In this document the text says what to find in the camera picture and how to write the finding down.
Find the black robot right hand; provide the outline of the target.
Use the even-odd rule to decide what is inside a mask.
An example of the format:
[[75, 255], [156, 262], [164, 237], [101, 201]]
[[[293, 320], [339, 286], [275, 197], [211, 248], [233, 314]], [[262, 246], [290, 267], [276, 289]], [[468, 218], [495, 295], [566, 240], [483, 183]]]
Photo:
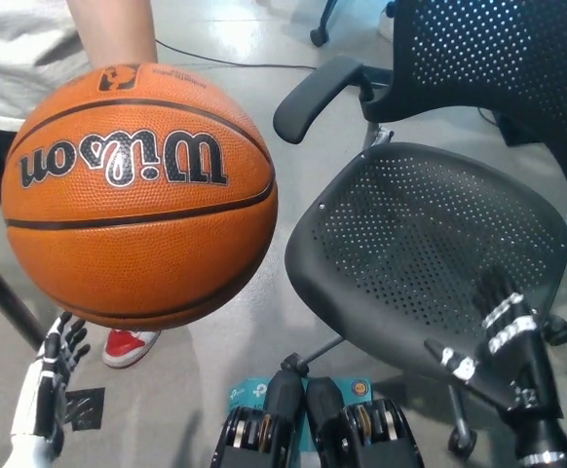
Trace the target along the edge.
[[483, 338], [473, 355], [427, 338], [424, 346], [449, 380], [497, 410], [509, 427], [563, 418], [540, 314], [507, 270], [476, 283], [472, 303]]

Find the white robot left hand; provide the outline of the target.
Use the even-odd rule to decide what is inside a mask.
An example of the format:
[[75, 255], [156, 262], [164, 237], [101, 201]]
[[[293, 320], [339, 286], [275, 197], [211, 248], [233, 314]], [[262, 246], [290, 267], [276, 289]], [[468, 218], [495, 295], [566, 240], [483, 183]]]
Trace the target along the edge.
[[86, 321], [62, 312], [47, 331], [19, 392], [11, 437], [33, 436], [50, 442], [62, 432], [66, 389], [73, 372], [91, 350]]

